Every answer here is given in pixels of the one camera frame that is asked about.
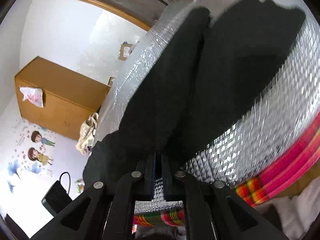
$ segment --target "silver bubble foil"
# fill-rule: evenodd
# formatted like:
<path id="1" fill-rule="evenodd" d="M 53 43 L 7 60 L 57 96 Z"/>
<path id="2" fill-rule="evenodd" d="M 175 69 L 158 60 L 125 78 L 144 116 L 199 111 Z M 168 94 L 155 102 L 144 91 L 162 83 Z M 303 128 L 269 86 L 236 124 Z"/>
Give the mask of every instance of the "silver bubble foil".
<path id="1" fill-rule="evenodd" d="M 127 59 L 100 111 L 95 140 L 119 128 L 126 106 L 188 13 L 204 6 L 212 23 L 239 0 L 181 0 L 170 4 Z M 205 182 L 229 185 L 259 173 L 276 160 L 308 127 L 319 111 L 320 28 L 302 0 L 273 0 L 284 8 L 302 9 L 305 23 L 279 73 L 237 123 L 199 149 L 185 170 Z M 135 213 L 181 207 L 163 200 L 161 181 L 152 202 L 136 202 Z"/>

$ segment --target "cartoon girl sticker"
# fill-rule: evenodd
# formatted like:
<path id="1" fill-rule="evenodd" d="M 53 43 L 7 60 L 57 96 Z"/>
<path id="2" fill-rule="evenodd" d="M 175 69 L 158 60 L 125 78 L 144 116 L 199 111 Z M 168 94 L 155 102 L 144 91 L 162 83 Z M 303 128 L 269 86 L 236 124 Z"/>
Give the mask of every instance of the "cartoon girl sticker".
<path id="1" fill-rule="evenodd" d="M 31 141 L 34 143 L 39 143 L 41 142 L 42 144 L 48 145 L 48 146 L 53 146 L 55 145 L 54 142 L 49 141 L 47 138 L 42 137 L 41 133 L 39 131 L 33 131 L 31 134 Z"/>
<path id="2" fill-rule="evenodd" d="M 28 150 L 28 157 L 31 161 L 39 161 L 42 163 L 43 166 L 49 164 L 52 165 L 52 163 L 50 163 L 49 161 L 53 161 L 53 159 L 50 159 L 49 156 L 44 155 L 45 153 L 45 149 L 43 153 L 40 153 L 39 151 L 37 151 L 34 148 L 30 148 Z"/>

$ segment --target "paper label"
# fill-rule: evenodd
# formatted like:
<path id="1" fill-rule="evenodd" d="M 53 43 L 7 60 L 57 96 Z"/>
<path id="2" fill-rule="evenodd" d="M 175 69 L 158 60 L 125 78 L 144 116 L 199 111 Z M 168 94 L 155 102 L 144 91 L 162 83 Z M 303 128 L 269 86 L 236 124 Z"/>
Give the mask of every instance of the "paper label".
<path id="1" fill-rule="evenodd" d="M 129 57 L 130 56 L 130 47 L 124 47 L 123 48 L 123 56 Z"/>

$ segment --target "black cable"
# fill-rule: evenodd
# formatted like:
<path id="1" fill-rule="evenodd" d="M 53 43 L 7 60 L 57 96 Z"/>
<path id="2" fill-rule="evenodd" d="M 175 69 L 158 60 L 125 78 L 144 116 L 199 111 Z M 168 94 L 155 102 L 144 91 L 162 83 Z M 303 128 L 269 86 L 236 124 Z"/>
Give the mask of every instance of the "black cable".
<path id="1" fill-rule="evenodd" d="M 71 186 L 71 177 L 70 177 L 69 172 L 67 172 L 67 171 L 63 172 L 63 173 L 60 175 L 60 178 L 59 178 L 60 184 L 61 184 L 61 178 L 62 178 L 62 175 L 63 175 L 63 174 L 68 174 L 68 175 L 69 175 L 69 189 L 68 189 L 68 195 L 69 195 L 69 193 L 70 193 L 70 186 Z"/>

